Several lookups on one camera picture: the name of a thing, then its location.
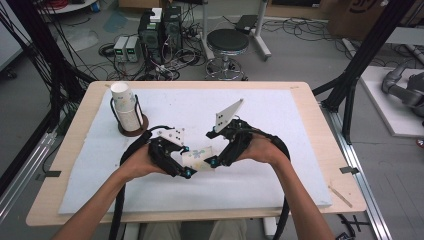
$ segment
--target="white bracket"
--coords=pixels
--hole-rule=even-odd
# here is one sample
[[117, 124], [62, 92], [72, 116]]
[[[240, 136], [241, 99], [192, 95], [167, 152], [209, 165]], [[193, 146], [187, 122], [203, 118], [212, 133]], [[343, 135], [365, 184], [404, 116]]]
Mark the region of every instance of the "white bracket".
[[208, 44], [206, 43], [206, 36], [203, 32], [200, 32], [200, 40], [202, 41], [203, 50], [205, 51], [206, 58], [208, 60], [214, 59], [215, 55], [213, 54], [212, 50], [209, 49]]
[[266, 46], [264, 40], [262, 39], [260, 35], [256, 34], [256, 29], [252, 29], [250, 30], [250, 32], [252, 33], [254, 42], [256, 42], [262, 56], [264, 57], [264, 61], [268, 60], [268, 58], [270, 58], [272, 54], [271, 54], [271, 51], [269, 51], [268, 47]]
[[222, 110], [221, 112], [216, 114], [216, 121], [215, 121], [215, 132], [220, 132], [222, 129], [224, 129], [228, 124], [230, 124], [233, 117], [236, 115], [238, 110], [240, 109], [241, 105], [243, 105], [244, 99], [240, 99], [233, 105], [227, 107], [226, 109]]
[[262, 219], [264, 224], [265, 236], [268, 239], [274, 237], [275, 231], [277, 231], [277, 221], [275, 217], [266, 217]]
[[161, 130], [158, 135], [180, 147], [184, 146], [184, 128]]

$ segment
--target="gray floor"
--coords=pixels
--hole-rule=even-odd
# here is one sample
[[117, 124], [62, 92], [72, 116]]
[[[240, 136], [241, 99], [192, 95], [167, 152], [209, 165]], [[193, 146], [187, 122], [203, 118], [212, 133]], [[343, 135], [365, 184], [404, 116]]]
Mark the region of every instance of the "gray floor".
[[[94, 30], [99, 43], [89, 49], [82, 50], [79, 55], [86, 64], [97, 64], [105, 59], [97, 54], [98, 47], [104, 43], [113, 42], [119, 34], [134, 34], [138, 22], [128, 20], [123, 24], [108, 22], [115, 16], [113, 4], [98, 14], [82, 10], [61, 16], [62, 23], [73, 24], [88, 18], [87, 23], [75, 27]], [[126, 16], [137, 16], [126, 13]], [[211, 19], [210, 28], [224, 19]], [[115, 32], [105, 30], [106, 23]], [[263, 31], [264, 41], [273, 56], [263, 62], [257, 54], [254, 44], [242, 56], [235, 57], [243, 66], [249, 81], [305, 81], [311, 88], [326, 83], [339, 74], [349, 63], [344, 52], [336, 49], [332, 41], [304, 41], [281, 29], [276, 32]], [[401, 62], [399, 56], [385, 46], [378, 56], [385, 61]], [[18, 78], [7, 79], [0, 77], [0, 173], [10, 164], [28, 137], [35, 130], [41, 119], [48, 111], [48, 92], [40, 77], [26, 57], [16, 59], [12, 66], [18, 73]], [[97, 69], [94, 73], [100, 79], [106, 79], [107, 73]], [[204, 80], [204, 67], [189, 67], [180, 71], [179, 80]], [[324, 99], [326, 94], [317, 97]], [[376, 111], [361, 84], [358, 84], [353, 123], [352, 141], [358, 158], [369, 184], [388, 224], [393, 239], [420, 239], [424, 233], [424, 188], [420, 184], [424, 173], [423, 150], [415, 145], [413, 138], [392, 137]], [[36, 180], [41, 174], [38, 170], [24, 192], [17, 200], [7, 218], [0, 225], [0, 239], [46, 239], [58, 227], [29, 227], [25, 223], [26, 215], [41, 187], [42, 181]], [[365, 213], [356, 214], [358, 221], [368, 222]], [[334, 234], [337, 236], [346, 227], [340, 223], [336, 215], [326, 215]], [[183, 231], [187, 239], [207, 239], [210, 223], [189, 223], [191, 228]], [[374, 239], [369, 226], [361, 226], [361, 231], [354, 227], [358, 239]], [[93, 239], [107, 238], [109, 225], [101, 225]], [[294, 226], [291, 221], [287, 224], [284, 239], [296, 239]], [[249, 239], [266, 239], [259, 219], [248, 220]]]

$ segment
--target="metal frame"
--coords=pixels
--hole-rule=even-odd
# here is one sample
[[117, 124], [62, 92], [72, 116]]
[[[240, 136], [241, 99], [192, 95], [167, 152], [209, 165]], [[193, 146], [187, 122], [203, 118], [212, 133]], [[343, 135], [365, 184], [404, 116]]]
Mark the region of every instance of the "metal frame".
[[312, 91], [314, 95], [319, 95], [333, 89], [328, 98], [322, 102], [323, 107], [331, 112], [337, 112], [340, 104], [346, 99], [342, 134], [348, 144], [351, 144], [350, 127], [356, 84], [414, 2], [414, 0], [391, 0], [345, 71], [336, 79]]
[[336, 140], [339, 143], [339, 147], [345, 156], [346, 162], [350, 167], [357, 168], [359, 170], [358, 173], [353, 175], [353, 178], [358, 183], [362, 195], [364, 196], [365, 202], [367, 204], [366, 212], [371, 222], [371, 226], [374, 230], [376, 238], [381, 240], [392, 239], [387, 224], [384, 221], [383, 215], [381, 214], [381, 211], [377, 205], [377, 201], [375, 200], [375, 197], [371, 191], [371, 187], [368, 184], [368, 181], [362, 170], [359, 159], [356, 156], [355, 150], [353, 146], [346, 141], [341, 132], [343, 121], [341, 120], [338, 113], [331, 112], [328, 109], [322, 110], [324, 115], [330, 119], [328, 125], [333, 130]]
[[10, 209], [13, 207], [16, 200], [18, 200], [34, 173], [43, 162], [55, 140], [56, 130], [52, 133], [44, 134], [32, 151], [29, 159], [27, 159], [25, 165], [20, 169], [7, 191], [0, 198], [0, 224], [6, 218]]

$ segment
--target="black clamp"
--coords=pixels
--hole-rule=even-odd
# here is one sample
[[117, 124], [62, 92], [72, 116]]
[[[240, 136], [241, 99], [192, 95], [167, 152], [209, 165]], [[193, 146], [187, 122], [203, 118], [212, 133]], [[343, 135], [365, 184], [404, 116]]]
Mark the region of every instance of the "black clamp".
[[290, 160], [289, 150], [287, 149], [286, 144], [284, 144], [279, 137], [257, 130], [241, 119], [232, 119], [231, 122], [218, 133], [215, 132], [215, 130], [206, 133], [206, 136], [210, 139], [221, 135], [230, 142], [224, 150], [222, 150], [219, 156], [213, 156], [205, 159], [204, 161], [209, 163], [212, 168], [216, 168], [221, 165], [227, 167], [231, 166], [231, 164], [235, 162], [249, 146], [253, 139], [253, 133], [260, 134], [270, 139], [271, 143], [280, 149], [280, 151], [283, 152]]

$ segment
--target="metal stand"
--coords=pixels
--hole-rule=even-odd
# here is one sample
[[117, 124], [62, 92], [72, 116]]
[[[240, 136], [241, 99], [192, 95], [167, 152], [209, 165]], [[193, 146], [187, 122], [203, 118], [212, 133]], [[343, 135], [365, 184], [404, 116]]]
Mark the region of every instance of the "metal stand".
[[205, 51], [208, 60], [214, 59], [215, 55], [209, 49], [206, 37], [208, 35], [208, 0], [203, 0], [203, 32], [200, 32], [200, 39], [202, 40], [203, 50]]
[[258, 23], [256, 24], [256, 29], [250, 30], [253, 35], [253, 40], [258, 44], [259, 50], [261, 50], [262, 55], [264, 56], [264, 61], [268, 60], [271, 57], [271, 52], [266, 46], [264, 40], [261, 37], [262, 25], [264, 22], [264, 16], [266, 11], [266, 4], [268, 0], [261, 0], [261, 5], [259, 7]]
[[313, 90], [316, 96], [333, 88], [328, 98], [322, 102], [322, 106], [331, 112], [337, 112], [346, 98], [342, 134], [348, 144], [351, 144], [350, 127], [356, 84], [413, 3], [414, 0], [390, 1], [345, 71], [336, 79]]

